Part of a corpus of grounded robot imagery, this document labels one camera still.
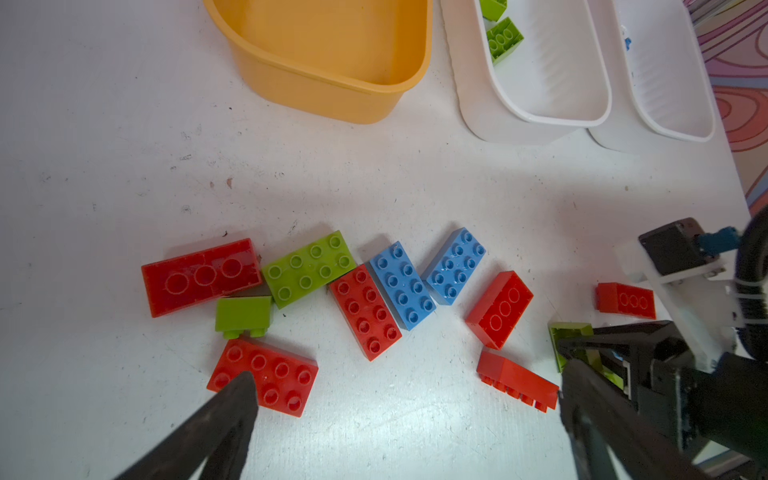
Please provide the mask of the blue lego brick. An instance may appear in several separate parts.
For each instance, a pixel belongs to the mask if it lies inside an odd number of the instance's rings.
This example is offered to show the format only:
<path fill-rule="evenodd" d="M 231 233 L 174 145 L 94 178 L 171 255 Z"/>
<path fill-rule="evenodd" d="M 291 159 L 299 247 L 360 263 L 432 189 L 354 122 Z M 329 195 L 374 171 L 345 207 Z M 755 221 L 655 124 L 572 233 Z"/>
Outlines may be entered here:
<path fill-rule="evenodd" d="M 437 303 L 453 305 L 485 254 L 476 237 L 459 228 L 440 247 L 421 279 Z"/>
<path fill-rule="evenodd" d="M 436 310 L 436 303 L 397 241 L 369 261 L 395 318 L 410 331 Z"/>

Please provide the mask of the yellow plastic bin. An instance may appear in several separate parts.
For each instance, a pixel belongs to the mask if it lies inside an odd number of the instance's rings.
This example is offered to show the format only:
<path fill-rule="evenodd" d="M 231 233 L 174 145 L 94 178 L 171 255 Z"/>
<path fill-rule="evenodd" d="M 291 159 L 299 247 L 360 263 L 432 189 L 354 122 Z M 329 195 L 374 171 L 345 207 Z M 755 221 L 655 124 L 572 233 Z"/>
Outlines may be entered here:
<path fill-rule="evenodd" d="M 430 1 L 214 0 L 204 6 L 255 93 L 316 115 L 376 123 L 430 63 Z"/>

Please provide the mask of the red lego brick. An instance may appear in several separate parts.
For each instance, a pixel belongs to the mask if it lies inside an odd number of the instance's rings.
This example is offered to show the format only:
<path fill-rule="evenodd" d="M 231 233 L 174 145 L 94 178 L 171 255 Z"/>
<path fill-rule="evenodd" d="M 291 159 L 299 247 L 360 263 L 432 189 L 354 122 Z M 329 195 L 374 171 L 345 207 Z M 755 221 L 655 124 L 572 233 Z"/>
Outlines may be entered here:
<path fill-rule="evenodd" d="M 225 345 L 207 389 L 219 392 L 247 372 L 254 378 L 260 407 L 300 418 L 318 371 L 317 363 L 309 358 L 264 342 L 231 339 Z"/>
<path fill-rule="evenodd" d="M 465 319 L 481 343 L 500 350 L 534 298 L 514 271 L 500 272 Z"/>
<path fill-rule="evenodd" d="M 596 309 L 602 313 L 656 320 L 652 290 L 621 283 L 599 283 L 595 289 Z"/>
<path fill-rule="evenodd" d="M 154 318 L 263 283 L 249 239 L 146 264 L 141 272 Z"/>
<path fill-rule="evenodd" d="M 402 337 L 365 265 L 332 282 L 330 290 L 369 361 L 374 361 Z"/>
<path fill-rule="evenodd" d="M 557 385 L 491 350 L 482 351 L 477 373 L 483 383 L 541 412 L 557 406 Z"/>

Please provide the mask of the white plastic bin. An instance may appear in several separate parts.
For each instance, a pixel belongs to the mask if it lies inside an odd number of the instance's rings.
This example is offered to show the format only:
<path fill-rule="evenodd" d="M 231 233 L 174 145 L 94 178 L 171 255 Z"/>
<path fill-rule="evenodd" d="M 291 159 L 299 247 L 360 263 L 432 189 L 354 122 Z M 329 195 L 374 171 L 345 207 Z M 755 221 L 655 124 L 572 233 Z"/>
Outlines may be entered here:
<path fill-rule="evenodd" d="M 612 92 L 587 2 L 508 2 L 523 39 L 498 62 L 479 2 L 441 8 L 461 115 L 480 139 L 546 145 L 608 118 Z"/>
<path fill-rule="evenodd" d="M 683 2 L 588 5 L 612 91 L 608 117 L 589 129 L 593 139 L 629 154 L 709 141 L 716 130 L 715 105 Z"/>

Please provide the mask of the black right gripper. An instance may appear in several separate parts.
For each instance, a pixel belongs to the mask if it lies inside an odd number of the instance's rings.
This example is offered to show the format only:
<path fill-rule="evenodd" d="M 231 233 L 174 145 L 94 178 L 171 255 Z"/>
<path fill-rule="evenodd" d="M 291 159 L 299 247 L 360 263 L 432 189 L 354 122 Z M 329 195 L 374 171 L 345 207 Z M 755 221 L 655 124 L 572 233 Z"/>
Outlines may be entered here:
<path fill-rule="evenodd" d="M 556 351 L 610 351 L 649 366 L 678 352 L 679 332 L 691 359 L 651 369 L 673 383 L 673 441 L 696 455 L 711 440 L 766 465 L 766 216 L 743 232 L 707 234 L 693 218 L 663 225 L 624 244 L 623 271 L 649 284 L 671 321 L 596 328 L 556 340 Z"/>

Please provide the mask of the right white plastic bin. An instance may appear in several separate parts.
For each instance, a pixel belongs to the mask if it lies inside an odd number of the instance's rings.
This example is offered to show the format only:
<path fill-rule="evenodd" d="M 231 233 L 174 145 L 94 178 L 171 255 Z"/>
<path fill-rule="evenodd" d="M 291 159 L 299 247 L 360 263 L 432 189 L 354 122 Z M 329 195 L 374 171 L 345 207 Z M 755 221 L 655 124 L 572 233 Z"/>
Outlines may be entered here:
<path fill-rule="evenodd" d="M 709 141 L 716 130 L 715 105 L 683 2 L 588 5 L 612 91 L 608 117 L 589 129 L 593 139 L 629 154 Z"/>

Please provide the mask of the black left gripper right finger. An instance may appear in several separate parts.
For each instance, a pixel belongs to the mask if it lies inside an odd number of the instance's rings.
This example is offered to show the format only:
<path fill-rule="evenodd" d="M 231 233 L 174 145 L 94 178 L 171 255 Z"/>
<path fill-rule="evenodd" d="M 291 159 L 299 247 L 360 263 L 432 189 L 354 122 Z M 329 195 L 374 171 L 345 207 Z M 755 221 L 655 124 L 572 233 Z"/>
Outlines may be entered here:
<path fill-rule="evenodd" d="M 615 479 L 610 452 L 633 479 L 707 477 L 580 360 L 569 361 L 562 372 L 560 417 L 579 479 Z"/>

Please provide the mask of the middle white plastic bin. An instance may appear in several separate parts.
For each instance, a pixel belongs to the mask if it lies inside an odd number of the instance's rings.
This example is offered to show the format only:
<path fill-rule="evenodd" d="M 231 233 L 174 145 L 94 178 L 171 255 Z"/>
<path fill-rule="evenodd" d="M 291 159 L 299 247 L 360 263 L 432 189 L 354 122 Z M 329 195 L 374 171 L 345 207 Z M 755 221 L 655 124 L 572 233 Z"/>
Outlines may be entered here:
<path fill-rule="evenodd" d="M 498 62 L 479 2 L 441 8 L 461 115 L 480 139 L 546 145 L 608 118 L 612 92 L 587 2 L 508 2 L 523 39 Z"/>

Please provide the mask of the small green lego brick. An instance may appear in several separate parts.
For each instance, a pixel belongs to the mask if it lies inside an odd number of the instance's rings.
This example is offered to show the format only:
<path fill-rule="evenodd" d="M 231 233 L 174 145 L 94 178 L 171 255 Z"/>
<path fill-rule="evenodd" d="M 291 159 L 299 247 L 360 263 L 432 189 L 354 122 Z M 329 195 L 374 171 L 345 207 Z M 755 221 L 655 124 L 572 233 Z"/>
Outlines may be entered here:
<path fill-rule="evenodd" d="M 270 296 L 230 297 L 217 302 L 215 331 L 225 339 L 237 339 L 243 334 L 263 337 L 271 325 Z"/>

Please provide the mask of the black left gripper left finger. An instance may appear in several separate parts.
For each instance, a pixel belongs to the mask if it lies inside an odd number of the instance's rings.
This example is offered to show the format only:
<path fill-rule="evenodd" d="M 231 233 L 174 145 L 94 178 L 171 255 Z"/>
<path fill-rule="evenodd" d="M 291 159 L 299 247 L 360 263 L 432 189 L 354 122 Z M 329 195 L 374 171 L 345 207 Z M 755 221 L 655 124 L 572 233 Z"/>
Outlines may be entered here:
<path fill-rule="evenodd" d="M 254 377 L 243 372 L 120 479 L 239 479 L 258 414 Z"/>

